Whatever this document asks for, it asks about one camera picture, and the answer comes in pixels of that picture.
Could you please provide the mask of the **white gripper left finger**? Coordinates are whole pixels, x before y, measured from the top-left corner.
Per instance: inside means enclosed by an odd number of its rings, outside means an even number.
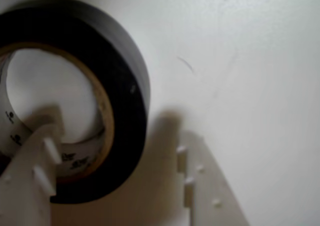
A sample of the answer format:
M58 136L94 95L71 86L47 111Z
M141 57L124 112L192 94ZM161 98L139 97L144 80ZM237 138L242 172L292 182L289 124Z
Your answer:
M55 196L61 164L61 130L38 128L22 145L0 178L1 225L50 225L50 198Z

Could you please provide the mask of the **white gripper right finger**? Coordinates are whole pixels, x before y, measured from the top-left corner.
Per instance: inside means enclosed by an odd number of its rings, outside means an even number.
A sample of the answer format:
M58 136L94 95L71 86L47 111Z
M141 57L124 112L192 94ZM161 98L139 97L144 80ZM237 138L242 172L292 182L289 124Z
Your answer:
M181 131L176 156L190 225L249 224L203 137Z

